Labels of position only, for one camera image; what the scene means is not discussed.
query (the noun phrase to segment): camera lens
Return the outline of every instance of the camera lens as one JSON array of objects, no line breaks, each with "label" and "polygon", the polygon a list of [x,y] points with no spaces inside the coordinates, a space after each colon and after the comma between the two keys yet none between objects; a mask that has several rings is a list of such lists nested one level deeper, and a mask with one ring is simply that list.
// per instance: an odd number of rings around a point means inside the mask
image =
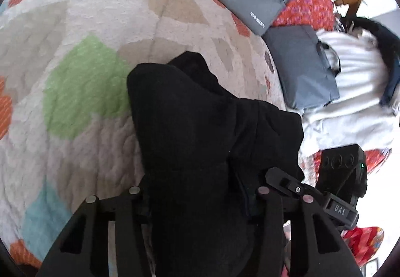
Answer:
[{"label": "camera lens", "polygon": [[354,156],[353,155],[347,156],[344,164],[346,165],[347,168],[351,168],[354,164]]},{"label": "camera lens", "polygon": [[342,164],[342,157],[341,155],[335,155],[332,159],[332,169],[337,169]]},{"label": "camera lens", "polygon": [[324,157],[321,164],[323,168],[326,168],[329,165],[329,157]]}]

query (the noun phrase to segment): patterned bedspread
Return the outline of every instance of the patterned bedspread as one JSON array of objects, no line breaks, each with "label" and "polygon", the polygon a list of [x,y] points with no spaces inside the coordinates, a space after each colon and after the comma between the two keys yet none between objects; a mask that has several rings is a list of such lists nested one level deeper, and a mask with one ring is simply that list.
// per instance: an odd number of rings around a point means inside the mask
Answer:
[{"label": "patterned bedspread", "polygon": [[265,43],[218,0],[4,1],[0,237],[18,263],[39,266],[86,196],[139,182],[127,74],[185,50],[236,96],[285,108]]}]

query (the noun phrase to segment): black garment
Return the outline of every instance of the black garment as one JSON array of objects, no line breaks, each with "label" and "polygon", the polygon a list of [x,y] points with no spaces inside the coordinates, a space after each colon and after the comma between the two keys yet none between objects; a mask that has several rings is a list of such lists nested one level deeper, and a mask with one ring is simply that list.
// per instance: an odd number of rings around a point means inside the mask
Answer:
[{"label": "black garment", "polygon": [[302,180],[300,117],[236,98],[192,52],[168,65],[139,64],[127,87],[150,186],[157,277],[237,276],[256,226],[233,175],[247,174],[254,191],[273,166]]},{"label": "black garment", "polygon": [[382,59],[389,69],[389,81],[380,103],[383,106],[389,105],[395,89],[400,83],[400,38],[386,26],[368,18],[346,17],[342,19],[342,22],[346,32],[351,23],[354,23],[355,28],[368,30],[376,37]]}]

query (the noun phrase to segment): white blanket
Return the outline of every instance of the white blanket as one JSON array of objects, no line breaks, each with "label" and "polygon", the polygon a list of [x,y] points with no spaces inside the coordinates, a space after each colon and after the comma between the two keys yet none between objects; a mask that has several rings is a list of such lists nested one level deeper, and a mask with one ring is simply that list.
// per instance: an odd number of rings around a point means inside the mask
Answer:
[{"label": "white blanket", "polygon": [[[399,120],[379,105],[388,80],[388,70],[367,32],[355,38],[341,32],[318,32],[341,59],[336,82],[340,99],[326,107],[305,110],[301,154],[357,143],[363,150],[391,148]],[[327,52],[330,62],[335,61]]]}]

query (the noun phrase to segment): screw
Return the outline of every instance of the screw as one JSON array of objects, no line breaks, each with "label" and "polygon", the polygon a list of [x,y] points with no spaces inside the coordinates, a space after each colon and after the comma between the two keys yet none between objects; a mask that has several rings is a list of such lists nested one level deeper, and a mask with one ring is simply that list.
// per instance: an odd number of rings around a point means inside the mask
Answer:
[{"label": "screw", "polygon": [[311,204],[314,201],[314,198],[312,196],[310,196],[309,194],[305,194],[303,196],[303,200],[304,200],[304,202]]},{"label": "screw", "polygon": [[92,203],[94,203],[96,201],[96,196],[94,196],[94,195],[88,196],[88,197],[86,197],[85,201],[88,204],[92,204]]},{"label": "screw", "polygon": [[141,191],[141,188],[138,186],[132,186],[129,188],[130,194],[138,194]]},{"label": "screw", "polygon": [[266,186],[261,186],[258,188],[258,194],[269,194],[270,189]]}]

